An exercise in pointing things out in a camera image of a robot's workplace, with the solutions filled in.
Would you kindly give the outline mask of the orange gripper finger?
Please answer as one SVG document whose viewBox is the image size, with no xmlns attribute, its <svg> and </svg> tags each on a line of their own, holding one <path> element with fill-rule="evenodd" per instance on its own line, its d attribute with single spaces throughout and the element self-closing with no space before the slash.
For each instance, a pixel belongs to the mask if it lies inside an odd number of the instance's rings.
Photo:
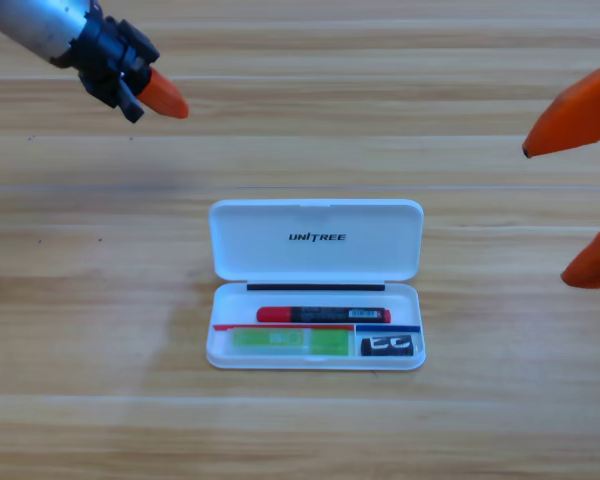
<svg viewBox="0 0 600 480">
<path fill-rule="evenodd" d="M 522 144 L 527 158 L 600 141 L 600 68 L 561 92 Z"/>
<path fill-rule="evenodd" d="M 571 287 L 600 289 L 600 232 L 569 263 L 561 279 Z"/>
</svg>

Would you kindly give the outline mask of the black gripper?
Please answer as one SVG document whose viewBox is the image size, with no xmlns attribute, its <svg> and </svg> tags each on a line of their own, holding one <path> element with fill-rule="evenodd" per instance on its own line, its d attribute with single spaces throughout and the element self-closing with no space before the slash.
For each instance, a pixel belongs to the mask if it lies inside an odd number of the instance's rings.
<svg viewBox="0 0 600 480">
<path fill-rule="evenodd" d="M 78 18 L 84 28 L 52 65 L 75 69 L 91 96 L 120 109 L 132 123 L 144 114 L 140 102 L 163 116 L 189 116 L 176 85 L 152 67 L 160 53 L 146 35 L 126 20 L 105 15 L 96 1 L 89 1 Z"/>
</svg>

